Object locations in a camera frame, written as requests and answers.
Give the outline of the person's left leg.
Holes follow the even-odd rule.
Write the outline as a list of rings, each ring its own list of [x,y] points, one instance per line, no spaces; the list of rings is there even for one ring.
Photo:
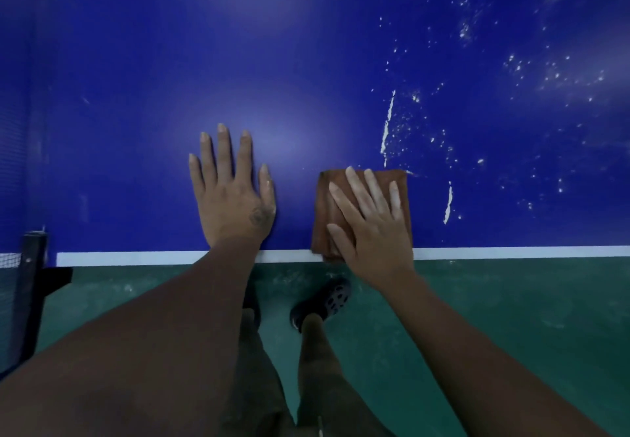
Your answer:
[[[217,437],[290,437],[294,430],[280,378],[258,333],[255,312],[245,308],[232,390]]]

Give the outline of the black clog shoe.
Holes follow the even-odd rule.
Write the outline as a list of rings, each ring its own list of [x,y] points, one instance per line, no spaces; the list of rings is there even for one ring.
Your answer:
[[[256,330],[258,330],[262,322],[262,312],[256,292],[255,280],[253,278],[248,279],[242,309],[250,309],[253,311],[255,327]]]
[[[289,319],[292,327],[302,332],[305,318],[310,314],[318,315],[322,321],[337,314],[351,297],[351,282],[342,276],[325,282],[315,294],[293,307]]]

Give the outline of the black net post clamp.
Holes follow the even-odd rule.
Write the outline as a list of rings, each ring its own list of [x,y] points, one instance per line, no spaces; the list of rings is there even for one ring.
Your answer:
[[[49,236],[44,231],[29,232],[22,239],[12,301],[10,359],[13,367],[35,354],[47,297],[72,282],[73,267],[47,267],[48,241]]]

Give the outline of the person's right leg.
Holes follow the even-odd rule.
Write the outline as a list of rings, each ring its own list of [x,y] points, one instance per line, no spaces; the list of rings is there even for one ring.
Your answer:
[[[396,437],[343,375],[322,318],[309,314],[301,333],[297,425],[323,437]]]

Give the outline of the person's left forearm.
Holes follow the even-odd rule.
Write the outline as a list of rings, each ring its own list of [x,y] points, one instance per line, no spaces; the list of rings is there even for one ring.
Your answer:
[[[35,355],[0,384],[0,437],[216,437],[260,244],[220,240]]]

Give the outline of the person's right hand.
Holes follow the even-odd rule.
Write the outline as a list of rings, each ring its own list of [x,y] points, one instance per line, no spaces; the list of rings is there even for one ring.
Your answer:
[[[387,291],[401,276],[414,274],[413,246],[404,218],[393,218],[382,193],[382,214],[364,216],[334,183],[329,192],[356,238],[356,257],[343,258],[353,274]]]

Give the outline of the person's left hand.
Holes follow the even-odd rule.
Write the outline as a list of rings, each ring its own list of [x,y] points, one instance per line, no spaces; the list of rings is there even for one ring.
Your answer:
[[[209,247],[227,240],[244,240],[254,250],[260,250],[273,225],[263,222],[258,173],[254,179],[253,139],[249,131],[241,133],[238,149],[232,153],[234,179],[230,183],[217,183],[217,139],[213,142],[206,132],[200,134],[197,157],[201,161],[205,193],[195,200]]]

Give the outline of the person's leg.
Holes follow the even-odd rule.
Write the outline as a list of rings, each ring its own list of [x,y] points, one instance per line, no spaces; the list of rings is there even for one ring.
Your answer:
[[[294,430],[280,378],[258,333],[255,312],[245,308],[232,390],[217,437],[290,437]]]
[[[323,437],[396,437],[343,375],[322,318],[309,314],[301,333],[297,425]]]

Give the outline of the person's right forearm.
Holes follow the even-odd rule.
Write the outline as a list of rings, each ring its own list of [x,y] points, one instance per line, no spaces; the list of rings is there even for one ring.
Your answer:
[[[610,437],[438,297],[413,269],[377,289],[469,437]]]

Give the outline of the table tennis net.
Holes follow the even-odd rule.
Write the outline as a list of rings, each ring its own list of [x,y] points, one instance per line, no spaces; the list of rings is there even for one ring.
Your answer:
[[[32,302],[22,252],[42,227],[33,105],[39,10],[40,0],[0,0],[0,380],[22,360]]]

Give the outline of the brown cloth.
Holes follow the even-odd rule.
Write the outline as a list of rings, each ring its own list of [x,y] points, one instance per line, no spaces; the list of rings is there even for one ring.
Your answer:
[[[397,183],[406,230],[408,232],[409,239],[412,242],[413,233],[408,199],[407,173],[404,170],[391,169],[376,170],[374,171],[374,175],[388,205],[391,205],[389,185],[391,182]],[[333,223],[339,226],[348,236],[353,245],[356,244],[356,238],[351,226],[348,224],[342,214],[342,211],[337,207],[332,195],[329,192],[330,183],[334,183],[338,186],[354,207],[358,208],[357,198],[348,183],[344,169],[333,169],[321,172],[316,189],[311,251],[314,254],[320,255],[325,262],[342,263],[344,260],[327,230],[327,225]]]

